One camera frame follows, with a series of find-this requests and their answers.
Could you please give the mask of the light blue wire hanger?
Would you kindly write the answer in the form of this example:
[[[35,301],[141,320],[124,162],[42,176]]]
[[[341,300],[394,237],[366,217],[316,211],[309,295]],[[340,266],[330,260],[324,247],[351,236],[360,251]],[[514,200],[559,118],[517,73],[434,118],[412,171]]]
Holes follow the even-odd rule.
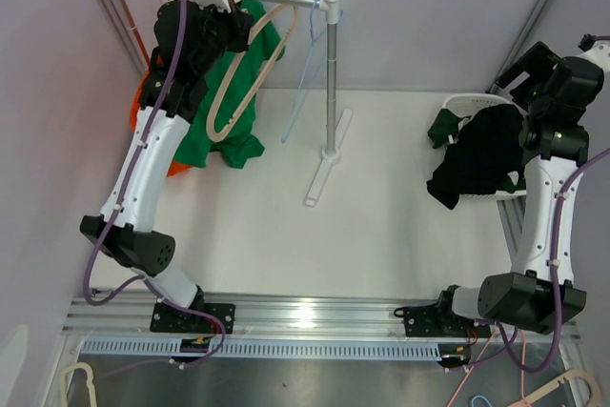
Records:
[[[322,0],[315,0],[314,5],[310,8],[309,16],[308,16],[308,24],[309,24],[309,36],[310,43],[309,49],[306,57],[306,61],[298,82],[298,86],[295,93],[295,98],[293,100],[293,105],[291,108],[290,115],[284,127],[284,130],[281,135],[281,143],[286,144],[291,135],[292,131],[295,128],[298,117],[305,105],[309,92],[317,79],[317,76],[321,69],[322,60],[319,59],[316,64],[315,61],[315,53],[316,46],[321,38],[326,34],[325,29],[317,30],[315,28],[315,13],[319,11],[319,4]]]

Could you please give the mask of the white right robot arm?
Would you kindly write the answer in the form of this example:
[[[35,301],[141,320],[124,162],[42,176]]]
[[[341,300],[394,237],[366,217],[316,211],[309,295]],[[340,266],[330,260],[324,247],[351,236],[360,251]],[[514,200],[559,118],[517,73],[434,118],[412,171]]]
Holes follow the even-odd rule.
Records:
[[[586,34],[580,53],[561,57],[535,43],[497,78],[525,110],[523,148],[526,204],[510,272],[477,288],[443,291],[434,323],[457,334],[470,320],[496,321],[548,335],[583,311],[586,293],[574,285],[571,234],[580,173],[590,137],[580,124],[609,72],[609,39]]]

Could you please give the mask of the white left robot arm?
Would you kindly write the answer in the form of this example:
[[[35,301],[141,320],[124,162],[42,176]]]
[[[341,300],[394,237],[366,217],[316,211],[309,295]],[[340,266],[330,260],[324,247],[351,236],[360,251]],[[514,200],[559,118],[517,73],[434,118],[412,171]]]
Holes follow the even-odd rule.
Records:
[[[227,12],[174,0],[157,12],[156,45],[137,98],[132,142],[111,195],[80,232],[93,245],[86,271],[105,254],[174,305],[172,321],[199,329],[200,288],[174,260],[175,240],[154,230],[156,207],[173,157],[208,92],[206,76],[228,51],[248,48],[254,17],[236,4]]]

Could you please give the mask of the bright green t shirt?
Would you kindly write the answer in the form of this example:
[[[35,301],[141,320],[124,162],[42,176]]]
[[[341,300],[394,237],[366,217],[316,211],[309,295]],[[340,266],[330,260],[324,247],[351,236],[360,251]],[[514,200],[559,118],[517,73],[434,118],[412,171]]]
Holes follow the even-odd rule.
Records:
[[[251,14],[256,22],[268,12],[258,0],[241,0],[239,7]],[[234,113],[261,73],[262,68],[272,58],[274,50],[282,39],[283,36],[279,34],[274,24],[274,20],[280,13],[264,27],[263,31],[250,44],[249,49],[245,52],[241,63],[238,65],[215,118],[215,128],[218,131],[227,124],[230,116]],[[285,45],[281,49],[276,61],[282,58],[284,49]],[[191,168],[203,169],[206,167],[208,154],[219,153],[228,167],[242,169],[248,160],[257,158],[264,153],[265,147],[252,134],[256,119],[256,93],[224,140],[214,142],[206,134],[206,119],[210,114],[212,103],[220,84],[234,57],[235,54],[233,52],[226,52],[207,74],[208,93],[200,103],[193,123],[182,139],[173,160],[191,166]]]

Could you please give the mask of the blue hanger on floor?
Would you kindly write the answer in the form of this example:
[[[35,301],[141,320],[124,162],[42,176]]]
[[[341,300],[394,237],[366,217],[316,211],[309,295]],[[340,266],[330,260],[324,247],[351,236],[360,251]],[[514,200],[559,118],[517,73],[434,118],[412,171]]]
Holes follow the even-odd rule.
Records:
[[[492,402],[483,395],[475,395],[470,399],[471,407],[493,407]]]

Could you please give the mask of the beige hanger on floor right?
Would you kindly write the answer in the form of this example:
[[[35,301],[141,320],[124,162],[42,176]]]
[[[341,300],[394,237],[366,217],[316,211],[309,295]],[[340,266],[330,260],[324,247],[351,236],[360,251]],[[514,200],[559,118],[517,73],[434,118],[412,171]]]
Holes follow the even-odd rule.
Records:
[[[524,398],[511,403],[510,407],[526,406],[527,404],[533,405],[534,403],[542,400],[544,397],[547,397],[551,393],[557,391],[559,388],[570,387],[573,383],[579,381],[584,383],[586,385],[586,389],[588,390],[588,397],[585,399],[583,406],[601,406],[602,394],[596,379],[583,370],[570,369],[544,383]]]

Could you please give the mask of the white perforated plastic basket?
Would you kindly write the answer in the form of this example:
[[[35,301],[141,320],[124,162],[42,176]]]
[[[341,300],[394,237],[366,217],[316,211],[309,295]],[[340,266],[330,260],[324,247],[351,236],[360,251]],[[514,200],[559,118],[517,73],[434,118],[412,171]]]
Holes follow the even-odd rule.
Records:
[[[461,121],[472,119],[480,110],[497,106],[509,105],[515,107],[521,115],[525,115],[525,111],[515,103],[505,99],[504,97],[489,93],[454,93],[446,97],[441,105],[444,110],[449,110]],[[504,201],[512,200],[526,196],[524,189],[515,190],[513,193],[506,191],[496,191],[493,194],[464,194],[463,197],[490,200]]]

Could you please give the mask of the orange tank top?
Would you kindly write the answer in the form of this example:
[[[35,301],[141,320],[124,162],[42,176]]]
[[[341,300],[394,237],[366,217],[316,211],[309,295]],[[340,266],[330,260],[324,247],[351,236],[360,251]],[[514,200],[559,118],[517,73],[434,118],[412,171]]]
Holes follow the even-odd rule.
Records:
[[[133,101],[132,101],[132,105],[131,105],[131,109],[130,109],[130,127],[131,127],[132,132],[135,132],[135,128],[136,128],[136,124],[137,124],[137,115],[140,111],[140,106],[139,106],[138,101],[139,101],[139,97],[140,97],[142,89],[143,89],[144,81],[148,77],[148,75],[149,75],[149,71],[145,71],[142,76],[142,79],[138,85],[136,93],[133,97]],[[190,168],[191,168],[191,166],[188,166],[188,165],[182,164],[176,160],[173,160],[170,167],[168,168],[167,177],[172,177],[172,176],[179,175],[181,173],[185,173]]]

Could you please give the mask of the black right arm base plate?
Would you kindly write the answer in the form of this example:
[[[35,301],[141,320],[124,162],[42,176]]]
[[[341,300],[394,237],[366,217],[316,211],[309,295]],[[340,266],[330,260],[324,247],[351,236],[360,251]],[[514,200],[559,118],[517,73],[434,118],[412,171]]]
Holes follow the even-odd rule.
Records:
[[[393,315],[403,322],[407,337],[483,337],[491,335],[489,325],[476,324],[473,319],[443,312],[438,304],[399,307]]]

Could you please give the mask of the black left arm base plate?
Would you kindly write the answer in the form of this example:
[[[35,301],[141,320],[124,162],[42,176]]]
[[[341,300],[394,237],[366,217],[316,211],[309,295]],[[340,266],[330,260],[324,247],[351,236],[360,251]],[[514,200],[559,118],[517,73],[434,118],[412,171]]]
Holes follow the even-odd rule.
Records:
[[[236,307],[231,303],[205,303],[203,312],[221,322],[226,334],[233,332]],[[163,334],[220,334],[221,329],[209,318],[177,311],[164,303],[157,303],[150,322],[152,333]]]

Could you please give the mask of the aluminium mounting rail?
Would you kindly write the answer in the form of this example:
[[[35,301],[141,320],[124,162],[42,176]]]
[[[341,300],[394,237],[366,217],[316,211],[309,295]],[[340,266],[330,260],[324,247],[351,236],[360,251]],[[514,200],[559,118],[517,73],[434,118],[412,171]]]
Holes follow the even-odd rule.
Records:
[[[109,303],[92,306],[78,296],[71,301],[61,328],[65,336],[185,337],[220,334],[152,333],[150,322],[158,299],[147,290],[131,289]],[[432,299],[375,299],[206,293],[205,303],[236,307],[228,338],[303,340],[422,340],[407,337],[393,315],[399,307],[426,306]]]

